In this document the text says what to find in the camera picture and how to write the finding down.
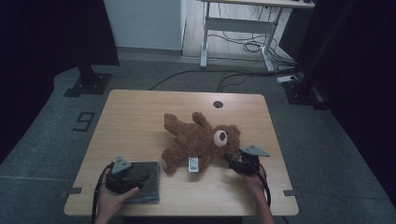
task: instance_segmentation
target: teddy bear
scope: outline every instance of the teddy bear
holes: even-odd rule
[[[241,132],[236,125],[212,128],[200,112],[192,113],[192,120],[194,123],[185,123],[173,114],[164,114],[163,127],[175,136],[175,142],[162,154],[163,169],[167,174],[174,173],[180,162],[189,157],[198,158],[199,172],[205,170],[215,157],[239,158]]]

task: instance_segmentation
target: gray carpet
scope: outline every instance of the gray carpet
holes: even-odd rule
[[[258,68],[221,65],[206,71]],[[120,61],[120,67],[95,66],[111,73],[103,95],[64,97],[79,73],[72,69],[54,79],[55,90],[26,135],[0,167],[0,223],[90,223],[68,217],[64,204],[111,90],[148,90],[170,75],[199,70],[196,63]],[[223,72],[195,72],[170,78],[156,91],[217,91]],[[228,80],[238,83],[243,77]],[[387,194],[330,111],[290,105],[274,77],[250,77],[225,92],[262,94],[276,129],[300,213],[294,223],[395,223]],[[78,132],[81,112],[93,112],[87,132]],[[116,218],[114,223],[121,222]],[[245,217],[244,223],[255,223]],[[286,223],[276,217],[276,223]]]

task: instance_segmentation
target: teddy bear head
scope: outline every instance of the teddy bear head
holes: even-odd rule
[[[218,125],[213,129],[213,132],[214,156],[223,157],[226,154],[235,158],[239,156],[239,135],[241,132],[236,125]]]

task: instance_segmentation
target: wooden table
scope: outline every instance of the wooden table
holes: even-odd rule
[[[206,3],[205,25],[204,25],[204,41],[201,46],[201,61],[200,66],[206,68],[207,61],[207,33],[209,30],[215,31],[230,31],[239,33],[261,34],[268,35],[265,45],[261,49],[262,57],[264,58],[265,65],[269,72],[274,72],[271,61],[269,48],[274,38],[276,27],[284,7],[291,8],[314,8],[315,4],[311,1],[305,3],[303,0],[200,0]],[[255,6],[268,6],[278,7],[276,17],[273,21],[252,21],[252,20],[236,20],[229,18],[214,18],[210,17],[209,9],[210,3],[227,3],[237,5],[255,5]]]
[[[222,108],[214,102],[223,103]],[[270,153],[261,158],[268,174],[275,216],[298,213],[295,197],[284,195],[292,189],[276,133],[264,100],[259,94],[113,91],[98,121],[90,146],[81,164],[74,188],[64,208],[69,216],[88,216],[92,196],[104,167],[116,157],[127,161],[161,162],[162,152],[174,136],[163,127],[163,114],[173,113],[192,122],[191,113],[202,112],[212,126],[235,124],[241,131],[241,147],[256,145]],[[190,174],[187,161],[168,176],[161,170],[158,204],[125,204],[119,215],[126,217],[255,216],[252,198],[242,180],[225,160],[214,160],[201,174]]]

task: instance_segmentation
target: human hand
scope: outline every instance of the human hand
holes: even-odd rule
[[[261,166],[259,173],[264,179],[266,179],[267,173],[265,173],[265,170]],[[249,192],[251,193],[251,195],[255,200],[265,199],[264,185],[262,184],[262,181],[256,174],[252,174],[252,175],[239,174],[239,175],[241,175],[244,178],[245,184],[247,185]]]
[[[267,178],[267,173],[260,166],[259,174],[262,178]],[[248,190],[253,196],[254,203],[256,204],[257,217],[260,224],[275,224],[274,217],[272,216],[269,205],[265,199],[265,189],[260,178],[256,175],[242,175]]]
[[[106,188],[106,180],[109,173],[110,169],[106,169],[102,186],[99,190],[98,212],[95,224],[108,223],[110,219],[120,210],[125,200],[134,196],[139,191],[139,188],[136,187],[123,194],[116,194],[112,192]]]

